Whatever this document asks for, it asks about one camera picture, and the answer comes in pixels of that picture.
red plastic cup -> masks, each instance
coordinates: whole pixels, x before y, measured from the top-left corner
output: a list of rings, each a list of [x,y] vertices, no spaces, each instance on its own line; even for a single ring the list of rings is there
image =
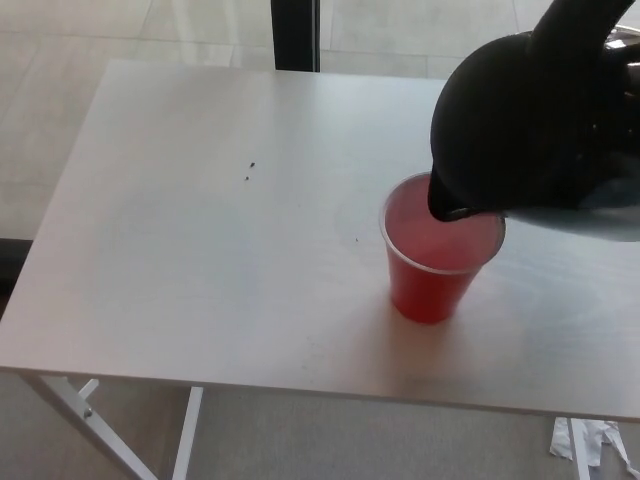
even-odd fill
[[[396,186],[380,214],[391,300],[405,317],[434,324],[451,317],[474,277],[504,240],[504,218],[482,214],[455,222],[431,216],[431,175]]]

table top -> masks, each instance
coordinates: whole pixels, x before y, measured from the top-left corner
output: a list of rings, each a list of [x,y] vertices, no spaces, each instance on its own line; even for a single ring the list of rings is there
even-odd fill
[[[391,306],[378,212],[441,88],[112,63],[0,368],[639,419],[640,244],[508,220],[450,321]]]

metal table leg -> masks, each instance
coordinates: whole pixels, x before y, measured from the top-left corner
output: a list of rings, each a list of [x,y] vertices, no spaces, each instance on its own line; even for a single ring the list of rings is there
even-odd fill
[[[573,454],[573,471],[576,480],[589,480],[589,464],[587,463],[587,449],[584,444],[584,424],[576,422],[574,418],[567,418],[569,440]]]
[[[97,380],[91,380],[80,392],[77,392],[65,377],[34,375],[22,378],[44,401],[51,405],[127,476],[135,480],[157,480],[151,470],[107,425],[102,417],[93,411],[86,401],[86,397],[97,387]],[[192,387],[180,437],[173,480],[186,478],[201,399],[202,388]]]

kettle spout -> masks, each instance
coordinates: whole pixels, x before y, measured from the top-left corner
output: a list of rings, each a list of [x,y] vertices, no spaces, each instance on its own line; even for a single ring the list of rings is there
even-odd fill
[[[431,172],[427,203],[433,218],[441,222],[453,222],[482,213],[481,210],[463,205],[455,198],[444,186],[435,169]]]

paper scrap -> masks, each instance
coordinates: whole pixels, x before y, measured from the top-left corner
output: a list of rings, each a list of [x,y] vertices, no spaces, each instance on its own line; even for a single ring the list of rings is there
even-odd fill
[[[631,467],[627,451],[622,443],[620,429],[617,422],[609,422],[604,420],[581,420],[574,419],[584,426],[584,443],[587,451],[587,463],[590,467],[600,466],[600,456],[602,453],[602,444],[612,444],[616,449],[620,458],[627,465],[627,472],[635,479],[640,480],[640,472]],[[556,418],[553,426],[553,437],[551,438],[551,447],[549,452],[555,456],[568,458],[573,460],[571,452],[571,440],[569,437],[569,427],[567,419]]]

